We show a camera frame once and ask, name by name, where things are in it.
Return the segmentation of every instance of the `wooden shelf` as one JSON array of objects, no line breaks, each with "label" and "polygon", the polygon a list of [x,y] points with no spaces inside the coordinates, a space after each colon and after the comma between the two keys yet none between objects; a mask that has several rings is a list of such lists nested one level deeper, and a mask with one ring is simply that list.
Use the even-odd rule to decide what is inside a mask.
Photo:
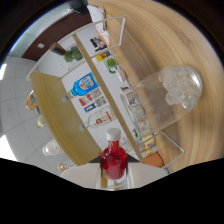
[{"label": "wooden shelf", "polygon": [[[126,17],[122,45],[111,52],[127,73],[131,85],[172,65],[189,65],[201,76],[203,92],[196,107],[180,121],[164,130],[185,150],[185,154],[172,164],[170,173],[189,165],[223,158],[223,68],[205,37],[183,16],[154,1],[89,0],[88,2],[94,6],[104,7],[107,18]],[[119,35],[119,22],[108,21],[107,29],[110,46],[115,45]],[[141,160],[142,156],[138,154],[134,139],[119,108],[92,59],[77,36],[73,37]],[[33,72],[31,82],[47,126],[70,159],[76,165],[83,165],[97,157],[101,149],[88,131],[79,131],[78,125],[82,121],[74,106],[71,102],[64,103],[61,100],[66,94],[61,78]],[[161,156],[168,162],[173,156],[170,153],[173,151],[172,146],[162,137],[160,145]]]},{"label": "wooden shelf", "polygon": [[38,107],[48,128],[60,147],[77,165],[84,165],[101,153],[101,149],[88,130],[80,132],[83,123],[73,104],[64,103],[67,92],[60,78],[33,72],[32,88]]},{"label": "wooden shelf", "polygon": [[[128,75],[131,85],[167,66],[189,65],[203,83],[202,96],[196,107],[180,121],[164,130],[184,150],[169,171],[223,158],[224,75],[223,67],[203,34],[172,9],[145,0],[88,0],[101,6],[106,17],[125,16],[122,45],[111,50]],[[118,33],[118,24],[107,22],[110,45]],[[170,143],[161,138],[162,158],[170,160]]]}]

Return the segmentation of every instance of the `green object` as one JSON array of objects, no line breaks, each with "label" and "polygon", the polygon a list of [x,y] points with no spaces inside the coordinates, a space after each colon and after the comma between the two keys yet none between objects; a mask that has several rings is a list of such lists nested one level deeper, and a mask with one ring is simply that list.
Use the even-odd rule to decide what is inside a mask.
[{"label": "green object", "polygon": [[71,52],[70,51],[66,51],[65,54],[62,56],[65,61],[67,62],[71,62],[73,61],[74,59],[72,58],[72,55],[71,55]]},{"label": "green object", "polygon": [[110,67],[110,68],[113,68],[116,64],[117,64],[117,63],[116,63],[116,61],[115,61],[114,58],[109,58],[109,59],[107,60],[107,66]]},{"label": "green object", "polygon": [[138,135],[138,132],[135,130],[135,128],[132,130],[132,132],[135,133],[135,138],[138,138],[139,140],[142,140],[142,138]]},{"label": "green object", "polygon": [[117,60],[116,60],[115,57],[110,56],[110,57],[108,57],[108,58],[105,58],[105,59],[103,60],[103,63],[104,63],[104,65],[105,65],[106,69],[107,69],[110,73],[116,73],[116,71],[112,71],[112,70],[111,70],[111,68],[114,68],[114,67],[116,67],[116,66],[118,65],[118,62],[117,62]]},{"label": "green object", "polygon": [[72,58],[79,61],[83,58],[81,52],[79,51],[79,49],[75,50],[74,52],[72,52]]},{"label": "green object", "polygon": [[65,54],[62,57],[66,62],[72,62],[74,59],[76,61],[79,61],[83,58],[77,46],[72,46],[70,50],[66,50]]}]

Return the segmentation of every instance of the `ceiling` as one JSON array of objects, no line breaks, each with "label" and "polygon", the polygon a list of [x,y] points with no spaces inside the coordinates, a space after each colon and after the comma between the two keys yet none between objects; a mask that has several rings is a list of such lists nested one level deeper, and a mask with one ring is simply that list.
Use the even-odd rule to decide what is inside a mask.
[{"label": "ceiling", "polygon": [[70,1],[52,9],[23,32],[8,55],[22,57],[35,39],[47,30],[47,28],[73,12],[81,13],[82,11],[79,9],[83,6],[84,4],[81,1]]}]

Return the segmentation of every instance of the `red bottle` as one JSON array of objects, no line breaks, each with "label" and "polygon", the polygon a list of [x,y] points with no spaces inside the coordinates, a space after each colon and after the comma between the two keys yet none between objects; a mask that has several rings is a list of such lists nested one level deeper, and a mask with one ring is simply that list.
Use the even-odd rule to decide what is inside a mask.
[{"label": "red bottle", "polygon": [[102,153],[102,166],[105,176],[111,180],[118,180],[124,176],[127,162],[125,150],[119,146],[121,131],[118,128],[107,130],[108,147]]}]

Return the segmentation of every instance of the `ceiling light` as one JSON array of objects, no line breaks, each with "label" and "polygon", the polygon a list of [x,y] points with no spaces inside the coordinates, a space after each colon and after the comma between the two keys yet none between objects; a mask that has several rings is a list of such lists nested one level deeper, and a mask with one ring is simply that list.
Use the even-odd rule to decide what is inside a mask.
[{"label": "ceiling light", "polygon": [[0,69],[0,80],[3,79],[4,73],[5,73],[5,68],[7,64],[3,64],[1,69]]},{"label": "ceiling light", "polygon": [[39,43],[38,45],[37,45],[37,47],[39,47],[39,48],[43,48],[45,45],[44,44],[41,44],[41,43]]}]

